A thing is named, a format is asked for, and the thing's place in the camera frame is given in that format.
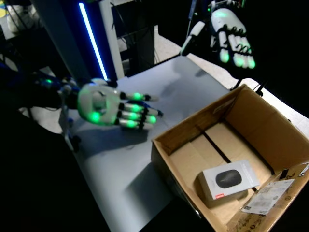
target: cardboard box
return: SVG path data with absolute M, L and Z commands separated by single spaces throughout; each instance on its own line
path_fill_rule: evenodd
M 216 201 L 204 197 L 197 175 L 247 159 L 260 186 Z M 218 232 L 269 231 L 309 179 L 309 141 L 274 107 L 241 86 L 153 140 L 151 160 L 171 189 Z M 295 179 L 264 216 L 241 212 L 257 190 Z
M 260 185 L 248 160 L 203 170 L 198 179 L 207 200 L 217 200 Z

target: white table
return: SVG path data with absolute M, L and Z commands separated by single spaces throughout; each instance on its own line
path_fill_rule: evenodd
M 76 158 L 111 231 L 136 232 L 173 199 L 151 164 L 151 139 L 228 90 L 186 57 L 125 77 L 118 84 L 125 92 L 159 96 L 150 105 L 160 109 L 164 118 L 147 133 L 93 125 L 72 111 L 72 134 L 82 139 Z

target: white product box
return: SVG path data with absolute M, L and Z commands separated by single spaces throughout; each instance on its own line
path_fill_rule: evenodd
M 206 198 L 213 200 L 260 184 L 246 159 L 206 169 L 198 178 Z

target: black mouse picture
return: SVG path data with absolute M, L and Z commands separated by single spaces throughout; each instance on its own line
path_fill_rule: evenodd
M 219 173 L 216 176 L 217 185 L 223 189 L 238 185 L 241 181 L 241 175 L 234 169 Z

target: blue light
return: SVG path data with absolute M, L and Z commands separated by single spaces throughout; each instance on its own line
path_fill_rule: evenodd
M 83 15 L 83 18 L 84 18 L 84 22 L 85 22 L 85 25 L 86 25 L 86 28 L 87 28 L 87 31 L 88 31 L 88 34 L 89 34 L 89 37 L 90 37 L 93 49 L 95 50 L 96 57 L 98 59 L 98 64 L 99 64 L 99 66 L 101 68 L 101 72 L 103 74 L 103 78 L 104 78 L 104 80 L 107 81 L 108 78 L 107 78 L 107 75 L 106 75 L 103 63 L 102 63 L 102 59 L 101 59 L 100 53 L 98 52 L 98 47 L 97 47 L 97 44 L 96 44 L 96 40 L 95 40 L 95 37 L 93 36 L 92 29 L 91 29 L 91 26 L 90 26 L 90 23 L 89 23 L 89 20 L 88 20 L 88 16 L 87 16 L 87 12 L 86 12 L 84 4 L 83 3 L 79 3 L 79 8 L 81 9 L 81 12 L 82 12 L 82 15 Z

